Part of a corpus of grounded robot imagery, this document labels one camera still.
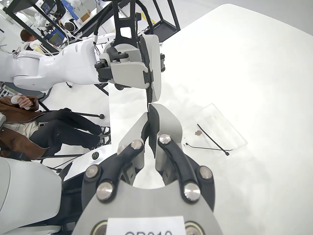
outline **hand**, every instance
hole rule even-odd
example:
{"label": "hand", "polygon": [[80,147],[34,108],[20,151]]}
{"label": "hand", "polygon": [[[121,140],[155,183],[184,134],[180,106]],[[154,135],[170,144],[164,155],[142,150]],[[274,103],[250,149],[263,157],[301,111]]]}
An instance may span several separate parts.
{"label": "hand", "polygon": [[19,96],[18,100],[19,99],[22,99],[19,103],[20,108],[25,108],[27,106],[31,107],[33,105],[30,99],[24,95]]}

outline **clear plastic tray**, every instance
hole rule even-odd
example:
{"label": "clear plastic tray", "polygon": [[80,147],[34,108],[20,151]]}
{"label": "clear plastic tray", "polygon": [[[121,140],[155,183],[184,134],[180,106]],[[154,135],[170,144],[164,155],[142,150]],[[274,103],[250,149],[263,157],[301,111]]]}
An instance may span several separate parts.
{"label": "clear plastic tray", "polygon": [[247,144],[216,106],[210,104],[182,123],[184,146],[188,143],[192,147],[219,149],[197,124],[224,150],[234,150]]}

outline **green circular sticker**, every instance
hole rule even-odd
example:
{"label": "green circular sticker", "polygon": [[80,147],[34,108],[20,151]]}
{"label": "green circular sticker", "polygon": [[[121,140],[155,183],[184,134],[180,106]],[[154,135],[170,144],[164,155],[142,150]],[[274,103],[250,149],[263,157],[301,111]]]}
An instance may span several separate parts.
{"label": "green circular sticker", "polygon": [[91,157],[92,157],[93,160],[97,160],[97,158],[99,158],[99,153],[98,152],[94,152]]}

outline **brown jacket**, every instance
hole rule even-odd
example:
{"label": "brown jacket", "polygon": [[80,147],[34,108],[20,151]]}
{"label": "brown jacket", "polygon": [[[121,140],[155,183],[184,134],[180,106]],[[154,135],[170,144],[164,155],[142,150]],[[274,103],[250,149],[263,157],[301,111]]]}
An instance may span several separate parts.
{"label": "brown jacket", "polygon": [[[36,97],[27,96],[33,106],[29,110],[25,110],[11,103],[11,96],[0,98],[0,113],[7,118],[6,122],[30,122],[42,115],[42,112],[35,112],[38,110],[38,99]],[[2,127],[0,130],[0,147],[1,143],[5,144],[10,150],[14,152],[25,153],[25,156],[30,160],[40,158],[46,149],[39,147],[31,142],[24,135],[15,132],[14,130]],[[1,150],[0,157],[10,157],[8,151]]]}

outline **white shirt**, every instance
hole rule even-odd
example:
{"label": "white shirt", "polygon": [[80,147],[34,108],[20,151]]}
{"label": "white shirt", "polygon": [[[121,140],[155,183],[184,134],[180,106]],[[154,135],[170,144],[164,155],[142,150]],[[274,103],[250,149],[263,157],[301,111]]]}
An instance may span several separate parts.
{"label": "white shirt", "polygon": [[5,123],[3,126],[26,136],[28,139],[35,131],[38,130],[36,121],[28,123]]}

